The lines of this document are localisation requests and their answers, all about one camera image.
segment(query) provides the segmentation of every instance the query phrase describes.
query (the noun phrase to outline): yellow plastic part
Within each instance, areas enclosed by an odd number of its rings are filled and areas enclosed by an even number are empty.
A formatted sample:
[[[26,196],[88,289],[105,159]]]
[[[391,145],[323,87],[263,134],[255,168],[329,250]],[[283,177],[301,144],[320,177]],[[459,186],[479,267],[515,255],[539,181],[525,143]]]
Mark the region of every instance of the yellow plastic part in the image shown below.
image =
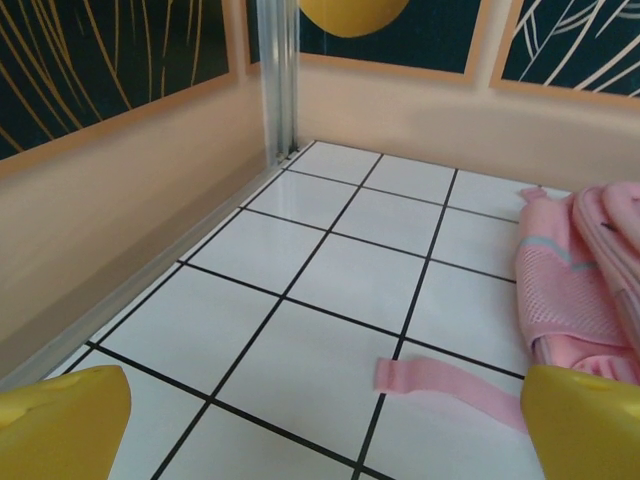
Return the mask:
[[[300,9],[325,32],[353,38],[383,29],[408,3],[409,0],[300,0]]]
[[[116,366],[0,394],[0,478],[106,480],[130,412]]]
[[[521,406],[547,480],[640,478],[640,387],[534,366]]]

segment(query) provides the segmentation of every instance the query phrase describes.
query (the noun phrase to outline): pink mesh bag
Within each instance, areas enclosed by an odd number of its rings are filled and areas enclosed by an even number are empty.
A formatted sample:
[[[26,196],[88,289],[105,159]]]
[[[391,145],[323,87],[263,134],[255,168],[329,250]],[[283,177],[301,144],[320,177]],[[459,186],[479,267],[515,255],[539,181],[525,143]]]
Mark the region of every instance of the pink mesh bag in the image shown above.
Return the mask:
[[[605,252],[618,245],[603,248],[593,232],[608,236],[617,230],[604,214],[601,190],[560,201],[542,189],[523,192],[529,203],[520,217],[516,256],[520,326],[538,363],[640,384],[638,357],[626,333],[634,329],[623,328],[630,322],[621,320],[607,281],[618,278],[612,273],[616,265],[607,261],[602,267]]]

